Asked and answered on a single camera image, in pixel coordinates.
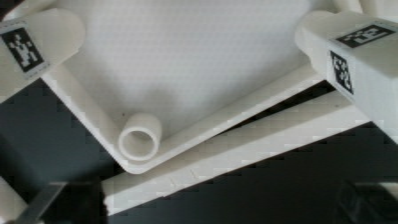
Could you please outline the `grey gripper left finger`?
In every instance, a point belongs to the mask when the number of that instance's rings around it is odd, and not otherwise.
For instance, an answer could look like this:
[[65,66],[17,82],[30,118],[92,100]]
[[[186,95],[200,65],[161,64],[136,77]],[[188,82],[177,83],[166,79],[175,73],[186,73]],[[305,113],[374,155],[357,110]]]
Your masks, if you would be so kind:
[[101,224],[97,182],[51,182],[10,224]]

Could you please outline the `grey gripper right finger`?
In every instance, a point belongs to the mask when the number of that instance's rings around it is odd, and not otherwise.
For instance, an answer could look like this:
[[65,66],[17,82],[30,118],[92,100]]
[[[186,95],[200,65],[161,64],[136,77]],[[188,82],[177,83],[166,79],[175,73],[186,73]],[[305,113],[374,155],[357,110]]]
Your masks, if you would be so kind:
[[398,182],[341,184],[332,224],[398,224]]

